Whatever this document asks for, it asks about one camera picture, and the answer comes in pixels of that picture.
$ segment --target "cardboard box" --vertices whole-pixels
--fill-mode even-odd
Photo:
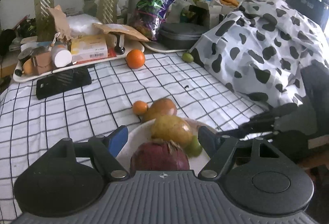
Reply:
[[[71,45],[72,62],[94,61],[108,57],[105,36],[89,35],[73,39]]]

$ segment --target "cardboard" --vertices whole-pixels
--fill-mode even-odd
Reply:
[[[60,32],[57,40],[67,43],[72,39],[71,29],[66,20],[66,15],[62,12],[60,5],[55,8],[48,8],[49,13],[54,17],[56,32]]]
[[[141,34],[139,31],[131,26],[123,24],[98,24],[93,23],[93,26],[103,31],[103,33],[121,33],[125,34],[125,37],[130,40],[148,42],[149,40]]]

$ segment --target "orange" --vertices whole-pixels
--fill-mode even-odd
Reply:
[[[138,100],[133,104],[133,113],[136,115],[143,115],[148,110],[148,104],[144,101]]]
[[[132,69],[138,69],[145,63],[145,55],[139,49],[133,49],[126,56],[126,62]]]

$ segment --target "white container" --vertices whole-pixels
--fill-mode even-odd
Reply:
[[[51,50],[51,58],[57,68],[63,68],[72,62],[72,54],[65,45],[56,45]]]

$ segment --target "white checkered tablecloth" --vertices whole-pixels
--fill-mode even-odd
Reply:
[[[219,130],[236,128],[263,111],[236,96],[204,68],[184,63],[181,54],[146,55],[145,66],[131,70],[124,59],[89,69],[92,84],[44,100],[36,83],[11,84],[0,95],[0,223],[21,214],[13,198],[17,177],[65,137],[75,142],[108,135],[120,125],[133,130],[140,118],[132,113],[137,100],[169,97],[178,116],[196,119]],[[90,165],[89,159],[81,163]]]

